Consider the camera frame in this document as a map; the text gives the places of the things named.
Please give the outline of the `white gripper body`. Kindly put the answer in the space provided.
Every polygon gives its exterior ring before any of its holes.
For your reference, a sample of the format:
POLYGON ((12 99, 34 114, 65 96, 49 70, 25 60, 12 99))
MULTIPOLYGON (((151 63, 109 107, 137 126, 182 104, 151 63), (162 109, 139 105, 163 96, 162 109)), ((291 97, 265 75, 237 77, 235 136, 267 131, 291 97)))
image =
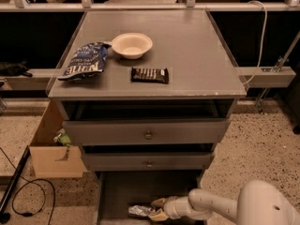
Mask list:
POLYGON ((169 197, 166 199, 163 210, 170 219, 186 217, 189 211, 188 197, 169 197))

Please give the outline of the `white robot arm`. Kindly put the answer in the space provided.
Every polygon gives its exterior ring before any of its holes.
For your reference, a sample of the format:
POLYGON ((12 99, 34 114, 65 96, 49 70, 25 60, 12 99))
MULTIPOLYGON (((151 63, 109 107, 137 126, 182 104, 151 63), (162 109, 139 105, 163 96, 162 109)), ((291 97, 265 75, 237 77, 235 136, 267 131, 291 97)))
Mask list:
POLYGON ((148 217, 154 221, 205 220, 215 212, 236 225, 300 225, 300 213, 277 188, 261 180, 247 182, 237 201, 194 188, 187 196, 160 198, 152 205, 157 211, 148 217))

